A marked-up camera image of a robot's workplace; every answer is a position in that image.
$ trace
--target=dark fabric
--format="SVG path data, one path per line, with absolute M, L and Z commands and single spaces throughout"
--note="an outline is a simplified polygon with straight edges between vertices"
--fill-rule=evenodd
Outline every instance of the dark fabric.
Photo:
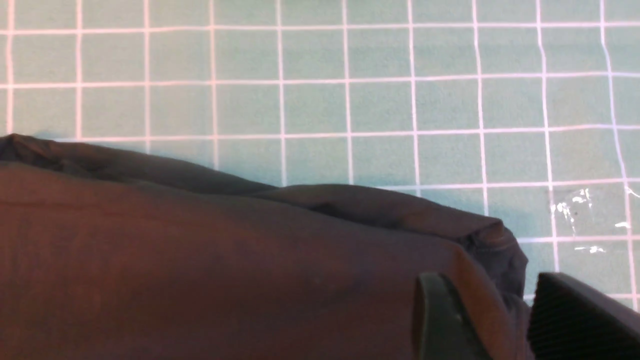
M 530 356 L 527 259 L 495 218 L 19 135 L 0 211 L 1 359 L 411 359 L 422 272 L 494 359 Z

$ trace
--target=green cutting mat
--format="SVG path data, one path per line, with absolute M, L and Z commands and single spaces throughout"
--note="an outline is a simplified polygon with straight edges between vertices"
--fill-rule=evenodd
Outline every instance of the green cutting mat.
M 7 133 L 501 217 L 528 299 L 637 309 L 640 0 L 0 3 Z

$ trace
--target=white grid line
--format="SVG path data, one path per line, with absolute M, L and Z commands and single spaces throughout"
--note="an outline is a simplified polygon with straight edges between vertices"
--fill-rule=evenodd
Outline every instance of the white grid line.
M 633 299 L 634 295 L 633 294 L 604 294 L 607 295 L 608 297 L 612 298 L 612 299 Z M 536 296 L 533 294 L 527 294 L 523 296 L 523 299 L 525 300 L 533 300 L 533 298 L 535 298 Z
M 628 182 L 638 183 L 640 179 L 627 179 Z M 593 179 L 593 180 L 572 180 L 572 181 L 554 181 L 552 186 L 584 186 L 584 185 L 598 185 L 598 184 L 616 184 L 623 183 L 622 179 Z M 487 188 L 536 188 L 546 187 L 548 188 L 548 181 L 536 181 L 529 183 L 486 183 L 486 184 L 430 184 L 430 185 L 394 185 L 394 186 L 379 186 L 378 188 L 386 190 L 416 190 L 428 189 L 482 189 Z
M 215 25 L 215 1 L 209 0 L 209 24 L 211 32 L 209 33 L 209 61 L 211 62 L 211 120 L 213 132 L 213 169 L 220 169 L 220 148 L 218 144 L 218 86 L 216 85 L 216 32 L 213 30 Z
M 346 29 L 406 29 L 409 24 L 347 24 Z M 414 23 L 414 28 L 473 28 L 474 23 L 469 22 L 431 22 Z M 600 28 L 601 22 L 543 22 L 542 28 Z M 533 28 L 538 27 L 537 22 L 478 22 L 478 28 Z M 614 21 L 605 22 L 606 28 L 631 28 L 640 27 L 640 21 Z M 341 25 L 315 25 L 315 26 L 241 26 L 241 25 L 220 25 L 213 26 L 166 26 L 149 28 L 152 33 L 163 33 L 169 31 L 211 31 L 213 30 L 238 30 L 238 31 L 300 31 L 300 30 L 342 30 Z M 20 36 L 32 35 L 75 35 L 83 34 L 122 34 L 122 33 L 143 33 L 144 28 L 113 28 L 113 29 L 16 29 L 13 34 Z M 0 30 L 0 35 L 8 35 L 9 30 Z
M 613 129 L 614 126 L 609 124 L 589 124 L 589 125 L 572 125 L 572 126 L 558 126 L 549 127 L 521 127 L 521 128 L 496 128 L 496 129 L 484 129 L 482 132 L 485 134 L 506 134 L 506 133 L 544 133 L 549 131 L 550 133 L 558 133 L 563 131 L 576 131 L 587 129 Z M 618 125 L 618 129 L 638 130 L 640 125 Z M 374 136 L 413 136 L 416 133 L 418 135 L 462 135 L 462 134 L 478 134 L 480 129 L 457 129 L 457 130 L 418 130 L 418 131 L 381 131 L 375 133 L 300 133 L 300 134 L 247 134 L 247 135 L 218 135 L 219 139 L 279 139 L 279 138 L 360 138 L 360 137 L 374 137 Z M 105 142 L 131 142 L 131 141 L 145 141 L 146 136 L 112 136 L 104 138 L 92 138 L 84 136 L 84 141 L 105 141 Z M 171 135 L 171 136 L 150 136 L 151 140 L 163 140 L 163 141 L 179 141 L 179 140 L 213 140 L 212 135 Z M 74 138 L 57 138 L 57 141 L 69 142 Z
M 480 47 L 478 46 L 478 22 L 477 22 L 477 4 L 476 0 L 472 0 L 471 8 L 473 11 L 474 20 L 474 48 L 476 51 L 476 67 L 477 67 L 477 81 L 478 81 L 478 124 L 480 134 L 480 164 L 482 168 L 482 194 L 483 194 L 483 206 L 484 214 L 489 215 L 489 195 L 486 187 L 486 156 L 484 154 L 484 115 L 483 115 L 483 98 L 482 98 L 482 63 L 480 60 Z
M 151 76 L 150 76 L 150 55 L 149 55 L 149 0 L 144 0 L 143 16 L 145 25 L 145 152 L 151 153 Z
M 353 184 L 353 139 L 351 132 L 351 76 L 349 74 L 349 34 L 347 32 L 347 0 L 342 0 L 342 46 L 344 53 L 344 95 L 347 121 L 347 170 L 349 184 Z
M 415 99 L 415 55 L 413 52 L 413 1 L 407 0 L 409 17 L 409 62 L 411 66 L 411 118 L 413 127 L 413 169 L 415 171 L 415 184 L 420 186 L 420 149 L 418 141 L 418 118 Z M 422 190 L 418 188 L 416 195 L 422 197 Z
M 579 78 L 587 76 L 613 76 L 616 78 L 640 78 L 640 73 L 632 72 L 556 72 L 546 73 L 546 78 Z M 512 73 L 512 74 L 477 74 L 450 75 L 450 76 L 416 76 L 403 78 L 349 78 L 349 79 L 298 79 L 287 80 L 216 80 L 216 85 L 310 85 L 310 84 L 344 84 L 344 83 L 395 83 L 411 81 L 450 81 L 450 80 L 474 80 L 474 79 L 520 79 L 542 78 L 542 73 Z M 133 86 L 177 86 L 177 85 L 213 85 L 212 80 L 175 80 L 175 81 L 113 81 L 113 82 L 83 82 L 83 83 L 8 83 L 0 84 L 0 89 L 39 89 L 39 88 L 107 88 L 107 87 L 133 87 Z
M 615 108 L 615 100 L 613 93 L 613 76 L 611 75 L 611 57 L 609 56 L 609 50 L 607 49 L 607 41 L 605 35 L 605 0 L 600 0 L 600 41 L 602 42 L 602 50 L 604 51 L 605 59 L 607 62 L 607 72 L 609 73 L 609 107 L 611 110 L 611 124 L 613 125 L 613 136 L 616 143 L 616 153 L 618 155 L 618 162 L 620 163 L 620 172 L 622 174 L 622 181 L 625 187 L 625 218 L 627 224 L 632 223 L 631 217 L 631 206 L 629 204 L 629 184 L 627 180 L 627 170 L 625 168 L 625 161 L 622 157 L 622 151 L 620 149 L 620 140 L 618 138 L 618 123 L 616 121 L 616 108 Z M 631 276 L 631 292 L 634 296 L 633 304 L 634 310 L 637 311 L 637 290 L 636 290 L 636 269 L 634 263 L 634 243 L 631 240 L 632 232 L 631 227 L 627 226 L 627 250 L 628 250 L 628 260 L 629 260 L 629 270 Z
M 550 140 L 549 140 L 549 117 L 548 117 L 548 108 L 547 108 L 547 54 L 545 52 L 545 47 L 542 44 L 542 21 L 541 21 L 541 6 L 540 0 L 536 0 L 536 23 L 538 24 L 538 47 L 540 49 L 540 57 L 542 59 L 542 117 L 545 124 L 545 156 L 547 159 L 547 180 L 549 181 L 549 204 L 551 206 L 556 205 L 556 200 L 554 196 L 554 186 L 553 186 L 553 173 L 551 166 L 551 148 L 550 148 Z M 550 214 L 551 221 L 551 235 L 553 238 L 557 236 L 556 229 L 556 211 L 554 208 L 551 210 Z M 553 241 L 553 252 L 554 252 L 554 271 L 560 271 L 560 259 L 558 255 L 558 244 L 557 241 Z
M 7 1 L 6 9 L 6 133 L 13 133 L 13 30 L 15 28 L 15 2 Z
M 82 77 L 82 0 L 76 0 L 76 83 L 83 83 Z M 82 138 L 82 92 L 81 86 L 76 87 L 76 138 Z
M 557 242 L 582 242 L 582 241 L 628 241 L 640 240 L 640 235 L 598 235 L 598 236 L 556 236 L 542 238 L 519 238 L 518 243 L 551 243 Z
M 284 65 L 282 59 L 282 9 L 280 9 L 280 0 L 276 1 L 276 24 L 278 31 L 278 86 L 280 92 L 280 171 L 282 177 L 282 186 L 287 186 L 287 142 L 284 134 L 285 128 L 285 111 L 284 111 Z

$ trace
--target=grid square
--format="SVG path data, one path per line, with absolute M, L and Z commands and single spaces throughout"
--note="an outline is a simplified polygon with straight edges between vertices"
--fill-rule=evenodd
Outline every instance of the grid square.
M 477 91 L 476 80 L 416 82 L 418 129 L 479 128 Z
M 524 295 L 534 295 L 538 284 L 538 274 L 555 271 L 554 246 L 552 243 L 521 243 L 520 248 L 529 259 Z
M 87 34 L 83 37 L 83 80 L 143 81 L 145 38 L 138 34 Z
M 6 49 L 6 36 L 0 35 L 0 48 Z M 0 56 L 0 69 L 6 69 L 6 57 Z M 6 71 L 0 71 L 0 83 L 6 83 Z
M 558 243 L 560 271 L 603 293 L 631 292 L 626 241 Z
M 349 0 L 349 24 L 406 24 L 408 11 L 405 0 Z
M 479 135 L 422 135 L 418 148 L 421 184 L 482 183 Z
M 209 135 L 211 86 L 152 86 L 152 135 Z
M 620 178 L 613 132 L 581 129 L 549 134 L 555 181 Z
M 637 0 L 606 0 L 606 21 L 640 20 L 640 2 Z
M 348 184 L 346 138 L 287 139 L 288 184 Z
M 616 224 L 625 217 L 625 189 L 621 183 L 555 186 L 554 212 L 559 236 L 624 235 Z
M 543 29 L 542 41 L 549 72 L 607 70 L 600 29 Z
M 343 84 L 284 86 L 286 132 L 343 133 L 347 129 Z
M 142 28 L 143 0 L 83 0 L 86 29 Z
M 413 22 L 472 22 L 469 0 L 413 0 Z
M 422 197 L 451 208 L 484 214 L 482 189 L 422 189 Z
M 542 57 L 535 29 L 480 29 L 478 43 L 484 73 L 542 71 Z
M 610 124 L 607 78 L 548 79 L 547 111 L 549 126 Z
M 403 193 L 411 196 L 418 196 L 418 190 L 389 190 L 397 193 Z
M 490 183 L 547 180 L 544 133 L 489 133 L 484 135 L 486 178 Z
M 613 78 L 613 97 L 618 125 L 640 125 L 640 79 Z
M 19 0 L 14 6 L 16 29 L 76 27 L 76 0 Z
M 6 135 L 6 90 L 0 90 L 0 134 Z
M 0 1 L 0 29 L 6 29 L 6 21 L 9 18 L 7 16 L 9 10 L 9 2 L 8 1 Z
M 631 310 L 633 310 L 634 308 L 633 299 L 613 299 L 613 300 L 619 302 L 620 304 L 623 304 L 624 306 L 628 307 Z
M 476 50 L 472 29 L 413 30 L 416 76 L 475 74 Z
M 411 75 L 407 29 L 349 30 L 349 75 L 384 78 Z
M 83 136 L 145 136 L 145 89 L 83 89 Z
M 213 142 L 211 140 L 153 140 L 150 150 L 153 155 L 212 167 Z
M 536 22 L 536 0 L 477 0 L 478 22 Z
M 342 24 L 340 0 L 281 0 L 284 26 Z
M 607 28 L 611 70 L 640 72 L 640 28 Z
M 280 133 L 280 91 L 277 85 L 219 85 L 218 133 Z
M 220 140 L 220 170 L 245 179 L 282 185 L 280 140 Z
M 600 21 L 600 0 L 541 0 L 543 22 Z
M 629 183 L 627 190 L 629 196 L 629 207 L 631 210 L 631 231 L 633 234 L 640 234 L 640 184 Z
M 112 149 L 120 149 L 135 152 L 145 152 L 147 145 L 144 141 L 125 141 L 125 142 L 87 142 L 92 145 L 110 147 Z
M 415 185 L 412 136 L 354 138 L 352 146 L 356 184 Z
M 484 79 L 482 86 L 485 128 L 544 126 L 541 79 Z
M 149 1 L 149 23 L 153 28 L 209 25 L 209 0 Z
M 211 79 L 208 32 L 167 31 L 149 37 L 152 81 Z
M 278 79 L 276 31 L 216 30 L 216 78 Z
M 16 83 L 75 82 L 76 37 L 16 36 L 13 38 L 13 76 Z
M 413 128 L 409 82 L 351 84 L 349 100 L 352 131 L 408 131 Z
M 75 137 L 76 90 L 72 88 L 15 89 L 13 130 L 16 133 L 45 138 Z
M 501 218 L 517 238 L 551 236 L 547 187 L 489 188 L 487 196 L 489 216 Z
M 619 129 L 618 141 L 626 165 L 627 177 L 640 178 L 640 130 Z
M 284 31 L 285 79 L 343 79 L 342 37 L 341 30 Z
M 220 25 L 268 26 L 276 24 L 274 0 L 215 0 L 215 23 Z

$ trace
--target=fabric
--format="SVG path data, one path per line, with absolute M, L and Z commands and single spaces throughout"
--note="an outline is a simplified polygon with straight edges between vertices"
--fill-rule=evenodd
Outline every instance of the fabric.
M 1 359 L 411 359 L 422 272 L 494 359 L 531 356 L 496 218 L 20 135 L 0 160 Z

